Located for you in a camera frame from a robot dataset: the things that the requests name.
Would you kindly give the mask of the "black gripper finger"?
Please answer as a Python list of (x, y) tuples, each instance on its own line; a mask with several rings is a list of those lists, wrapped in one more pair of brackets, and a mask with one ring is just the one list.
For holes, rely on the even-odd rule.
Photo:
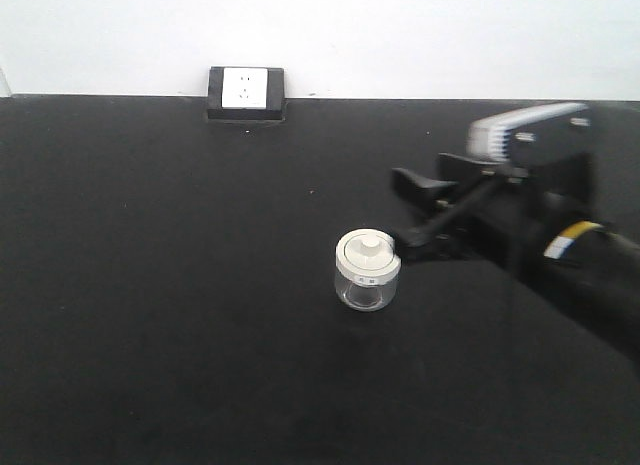
[(456, 226), (422, 223), (394, 227), (394, 251), (406, 263), (465, 259), (465, 245)]
[(394, 193), (411, 205), (435, 205), (457, 186), (455, 181), (431, 179), (405, 168), (391, 170)]

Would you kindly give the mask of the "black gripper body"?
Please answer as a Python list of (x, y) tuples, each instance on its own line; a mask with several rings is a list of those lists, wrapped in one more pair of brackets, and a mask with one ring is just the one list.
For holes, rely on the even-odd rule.
[(440, 155), (440, 178), (457, 186), (436, 202), (442, 215), (435, 224), (456, 226), (467, 247), (496, 262), (560, 259), (578, 239), (600, 229), (593, 216), (591, 113), (586, 149), (554, 162), (496, 163), (467, 150)]

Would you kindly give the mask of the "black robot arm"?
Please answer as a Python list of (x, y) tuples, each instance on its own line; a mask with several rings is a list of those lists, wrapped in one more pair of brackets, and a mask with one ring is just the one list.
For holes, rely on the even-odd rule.
[(435, 177), (391, 172), (417, 223), (392, 234), (406, 263), (487, 260), (632, 360), (639, 357), (639, 246), (594, 207), (596, 136), (580, 102), (474, 121)]

